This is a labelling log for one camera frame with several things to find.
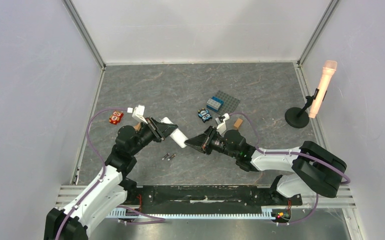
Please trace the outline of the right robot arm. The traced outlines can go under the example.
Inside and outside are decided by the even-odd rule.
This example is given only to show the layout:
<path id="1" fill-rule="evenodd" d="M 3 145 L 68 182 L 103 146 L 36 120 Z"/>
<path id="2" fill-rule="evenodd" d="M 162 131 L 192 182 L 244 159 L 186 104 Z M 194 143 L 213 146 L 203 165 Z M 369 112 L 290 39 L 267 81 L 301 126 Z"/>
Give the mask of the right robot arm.
<path id="1" fill-rule="evenodd" d="M 347 164 L 313 141 L 289 149 L 256 148 L 238 130 L 231 129 L 221 135 L 210 126 L 184 143 L 206 155 L 213 151 L 227 155 L 246 172 L 288 172 L 277 177 L 269 190 L 269 198 L 275 204 L 298 194 L 335 198 L 339 187 L 350 182 L 345 174 Z"/>

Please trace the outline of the white remote control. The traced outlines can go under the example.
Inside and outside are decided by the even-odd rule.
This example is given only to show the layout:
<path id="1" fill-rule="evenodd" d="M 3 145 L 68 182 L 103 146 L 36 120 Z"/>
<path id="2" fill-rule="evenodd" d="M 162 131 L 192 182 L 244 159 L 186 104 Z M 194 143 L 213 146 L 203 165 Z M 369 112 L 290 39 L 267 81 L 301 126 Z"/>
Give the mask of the white remote control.
<path id="1" fill-rule="evenodd" d="M 165 124 L 174 124 L 168 117 L 164 117 L 160 122 Z M 188 140 L 188 138 L 179 128 L 174 130 L 170 137 L 179 147 L 183 149 L 187 147 L 185 141 Z"/>

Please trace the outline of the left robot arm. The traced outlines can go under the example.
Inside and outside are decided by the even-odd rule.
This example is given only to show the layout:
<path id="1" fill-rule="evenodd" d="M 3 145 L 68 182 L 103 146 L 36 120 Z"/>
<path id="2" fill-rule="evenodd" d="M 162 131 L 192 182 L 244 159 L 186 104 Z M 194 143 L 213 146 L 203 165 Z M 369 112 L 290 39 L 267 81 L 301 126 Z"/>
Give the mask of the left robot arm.
<path id="1" fill-rule="evenodd" d="M 137 163 L 135 155 L 151 142 L 160 143 L 178 130 L 176 124 L 152 117 L 139 125 L 139 129 L 122 126 L 101 172 L 69 204 L 49 211 L 44 239 L 87 240 L 118 205 L 136 201 L 137 183 L 127 177 Z"/>

